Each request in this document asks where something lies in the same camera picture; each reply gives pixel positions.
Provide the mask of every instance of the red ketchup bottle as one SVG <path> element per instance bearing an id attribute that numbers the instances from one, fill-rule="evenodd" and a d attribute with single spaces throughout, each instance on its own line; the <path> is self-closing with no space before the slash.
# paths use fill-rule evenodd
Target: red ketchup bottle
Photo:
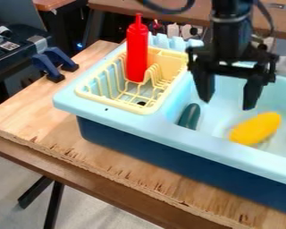
<path id="1" fill-rule="evenodd" d="M 148 28 L 141 23 L 141 14 L 136 14 L 136 22 L 127 29 L 126 78 L 142 82 L 147 69 Z"/>

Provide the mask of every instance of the sink basin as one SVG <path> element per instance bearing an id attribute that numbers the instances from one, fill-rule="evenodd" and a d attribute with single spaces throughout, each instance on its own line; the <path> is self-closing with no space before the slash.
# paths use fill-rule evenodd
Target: sink basin
<path id="1" fill-rule="evenodd" d="M 189 44 L 161 36 L 151 38 L 150 45 L 183 51 Z M 193 40 L 190 44 L 201 45 Z M 286 211 L 286 78 L 277 76 L 277 82 L 266 86 L 257 107 L 250 111 L 241 109 L 244 80 L 216 76 L 215 94 L 206 104 L 198 98 L 189 72 L 183 73 L 163 104 L 148 114 L 136 114 L 75 93 L 81 82 L 124 49 L 125 44 L 54 96 L 55 107 L 78 116 L 82 136 Z M 201 108 L 196 131 L 176 124 L 190 103 Z M 228 141 L 233 125 L 267 111 L 282 116 L 282 124 L 272 138 L 254 148 Z"/>

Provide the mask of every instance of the floor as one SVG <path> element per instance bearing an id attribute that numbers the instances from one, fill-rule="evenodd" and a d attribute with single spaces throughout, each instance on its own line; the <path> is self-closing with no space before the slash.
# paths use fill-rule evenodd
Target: floor
<path id="1" fill-rule="evenodd" d="M 0 229 L 43 228 L 52 190 L 48 187 L 28 208 L 19 208 L 17 199 L 39 174 L 0 157 Z M 56 229 L 159 229 L 143 219 L 65 187 Z"/>

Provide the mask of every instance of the yellow corn cob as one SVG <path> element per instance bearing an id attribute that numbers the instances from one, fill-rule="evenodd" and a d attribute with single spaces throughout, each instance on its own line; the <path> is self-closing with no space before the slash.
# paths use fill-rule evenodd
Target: yellow corn cob
<path id="1" fill-rule="evenodd" d="M 251 146 L 275 133 L 280 123 L 281 116 L 275 112 L 258 114 L 236 125 L 229 134 L 229 140 Z"/>

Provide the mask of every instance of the light blue sink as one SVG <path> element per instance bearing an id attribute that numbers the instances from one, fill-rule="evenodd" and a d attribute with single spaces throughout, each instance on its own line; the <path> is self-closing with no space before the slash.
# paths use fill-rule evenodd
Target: light blue sink
<path id="1" fill-rule="evenodd" d="M 191 45 L 201 45 L 200 41 L 190 42 Z M 188 45 L 179 38 L 167 39 L 162 35 L 151 38 L 150 44 L 179 51 Z M 246 83 L 244 80 L 217 76 L 215 94 L 211 102 L 206 104 L 198 98 L 189 72 L 185 73 L 160 109 L 148 115 L 133 114 L 99 104 L 74 93 L 78 82 L 124 48 L 125 44 L 121 45 L 59 91 L 54 97 L 55 107 L 84 120 L 286 184 L 286 78 L 277 76 L 276 83 L 266 86 L 257 102 L 257 108 L 250 111 L 241 109 L 243 86 Z M 190 103 L 197 103 L 201 107 L 197 131 L 176 124 L 183 109 Z M 265 111 L 275 111 L 282 115 L 282 125 L 269 141 L 257 148 L 250 148 L 227 140 L 228 130 L 234 124 Z M 87 130 L 83 136 L 93 141 L 85 132 Z"/>

